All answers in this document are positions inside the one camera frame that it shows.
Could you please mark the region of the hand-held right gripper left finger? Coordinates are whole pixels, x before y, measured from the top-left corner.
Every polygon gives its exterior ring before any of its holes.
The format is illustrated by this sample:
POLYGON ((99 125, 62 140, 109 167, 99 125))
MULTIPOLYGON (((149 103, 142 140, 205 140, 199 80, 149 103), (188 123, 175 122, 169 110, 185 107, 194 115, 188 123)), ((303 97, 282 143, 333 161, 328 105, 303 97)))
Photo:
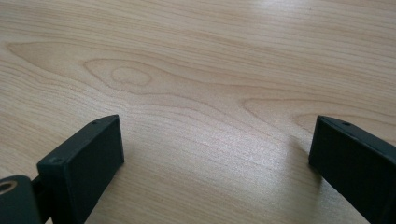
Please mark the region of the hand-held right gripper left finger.
POLYGON ((94 120, 37 164, 53 197, 54 224, 84 224, 124 163, 117 115, 94 120))

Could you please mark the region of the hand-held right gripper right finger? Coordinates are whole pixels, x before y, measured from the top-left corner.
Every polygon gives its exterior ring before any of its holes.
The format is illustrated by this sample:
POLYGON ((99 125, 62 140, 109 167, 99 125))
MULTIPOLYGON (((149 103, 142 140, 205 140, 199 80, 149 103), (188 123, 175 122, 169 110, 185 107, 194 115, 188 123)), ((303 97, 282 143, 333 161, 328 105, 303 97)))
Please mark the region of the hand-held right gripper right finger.
POLYGON ((317 118, 309 164, 371 224, 396 224, 396 147, 340 119, 317 118))

